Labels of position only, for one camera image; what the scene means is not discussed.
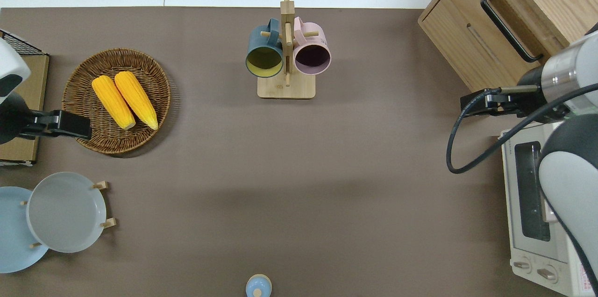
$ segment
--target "mug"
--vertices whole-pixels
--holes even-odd
[[[280,21],[270,19],[268,25],[261,25],[251,31],[245,65],[258,78],[271,78],[282,70],[282,43],[278,39]],[[261,35],[269,32],[268,37]]]
[[[318,35],[306,37],[304,33],[317,31]],[[293,50],[295,67],[301,73],[320,74],[330,66],[330,50],[328,49],[324,31],[320,25],[313,22],[303,22],[295,18],[294,27],[297,45]]]

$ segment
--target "yellow corn cob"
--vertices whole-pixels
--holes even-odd
[[[116,74],[114,82],[137,117],[152,129],[158,130],[156,111],[135,75],[129,71],[122,71]]]
[[[119,127],[127,130],[135,125],[133,114],[110,77],[102,75],[95,78],[92,81],[92,88]]]

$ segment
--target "dark teal mug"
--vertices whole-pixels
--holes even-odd
[[[278,39],[280,21],[270,19],[268,25],[261,25],[251,31],[245,65],[258,78],[271,78],[282,70],[282,43]]]

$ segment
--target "woven tray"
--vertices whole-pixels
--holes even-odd
[[[139,148],[158,130],[152,130],[135,116],[135,126],[121,129],[108,114],[92,88],[92,81],[100,75],[111,78],[128,70],[139,80],[158,116],[158,130],[162,127],[171,106],[171,86],[166,73],[149,55],[134,49],[116,48],[100,52],[86,59],[75,69],[62,95],[62,109],[85,116],[92,121],[92,139],[77,139],[84,147],[113,155]]]

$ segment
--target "oven window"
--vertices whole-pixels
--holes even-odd
[[[542,220],[540,180],[536,169],[538,157],[540,157],[540,142],[525,142],[515,145],[521,229],[526,237],[550,241],[549,225]]]

